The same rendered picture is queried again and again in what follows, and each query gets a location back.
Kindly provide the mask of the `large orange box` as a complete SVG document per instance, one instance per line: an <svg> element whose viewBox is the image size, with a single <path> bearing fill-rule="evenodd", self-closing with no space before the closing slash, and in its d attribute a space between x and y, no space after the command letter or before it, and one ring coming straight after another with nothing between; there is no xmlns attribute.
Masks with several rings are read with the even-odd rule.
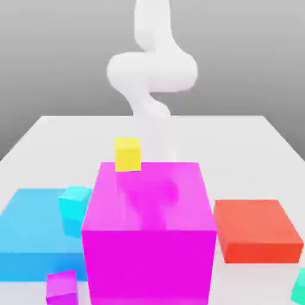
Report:
<svg viewBox="0 0 305 305"><path fill-rule="evenodd" d="M277 200L217 200L219 244L226 263L298 263L304 242Z"/></svg>

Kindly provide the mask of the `small teal cube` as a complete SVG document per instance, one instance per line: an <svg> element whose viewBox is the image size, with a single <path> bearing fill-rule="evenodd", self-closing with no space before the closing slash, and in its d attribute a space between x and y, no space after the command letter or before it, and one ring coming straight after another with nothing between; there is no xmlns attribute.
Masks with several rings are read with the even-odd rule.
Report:
<svg viewBox="0 0 305 305"><path fill-rule="evenodd" d="M291 292L291 301L305 305L305 267L302 267L298 272Z"/></svg>

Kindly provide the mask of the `large blue box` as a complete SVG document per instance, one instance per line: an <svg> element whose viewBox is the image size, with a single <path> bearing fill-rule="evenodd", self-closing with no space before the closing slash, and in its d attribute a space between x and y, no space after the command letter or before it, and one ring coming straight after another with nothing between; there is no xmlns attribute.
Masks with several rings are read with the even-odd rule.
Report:
<svg viewBox="0 0 305 305"><path fill-rule="evenodd" d="M45 281L75 270L86 281L81 225L61 217L63 189L18 189L0 214L0 282Z"/></svg>

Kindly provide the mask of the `large magenta box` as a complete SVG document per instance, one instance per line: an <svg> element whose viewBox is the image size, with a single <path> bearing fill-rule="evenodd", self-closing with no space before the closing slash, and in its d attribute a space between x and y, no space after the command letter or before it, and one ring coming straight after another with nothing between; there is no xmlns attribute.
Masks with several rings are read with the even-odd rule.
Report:
<svg viewBox="0 0 305 305"><path fill-rule="evenodd" d="M102 163L81 233L91 305L208 305L217 229L198 163Z"/></svg>

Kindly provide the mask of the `small yellow cube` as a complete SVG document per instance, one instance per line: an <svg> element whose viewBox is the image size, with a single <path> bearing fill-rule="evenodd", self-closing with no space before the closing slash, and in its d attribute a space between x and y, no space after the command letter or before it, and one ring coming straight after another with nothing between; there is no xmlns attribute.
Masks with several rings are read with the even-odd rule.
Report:
<svg viewBox="0 0 305 305"><path fill-rule="evenodd" d="M114 152L117 172L141 171L139 138L115 138Z"/></svg>

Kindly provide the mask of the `small cyan cube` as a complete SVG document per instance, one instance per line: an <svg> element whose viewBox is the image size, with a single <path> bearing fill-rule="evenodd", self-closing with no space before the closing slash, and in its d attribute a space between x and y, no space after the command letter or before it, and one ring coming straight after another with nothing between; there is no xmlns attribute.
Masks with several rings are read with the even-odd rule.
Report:
<svg viewBox="0 0 305 305"><path fill-rule="evenodd" d="M63 229L67 236L81 238L81 227L91 194L92 188L87 186L69 186L58 197Z"/></svg>

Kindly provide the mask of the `small purple cube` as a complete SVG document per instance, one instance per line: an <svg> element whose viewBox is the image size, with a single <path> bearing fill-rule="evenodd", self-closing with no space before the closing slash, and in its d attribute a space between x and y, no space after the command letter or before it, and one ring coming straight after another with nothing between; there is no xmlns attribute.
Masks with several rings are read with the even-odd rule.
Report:
<svg viewBox="0 0 305 305"><path fill-rule="evenodd" d="M47 305L79 305L75 270L47 275L46 303Z"/></svg>

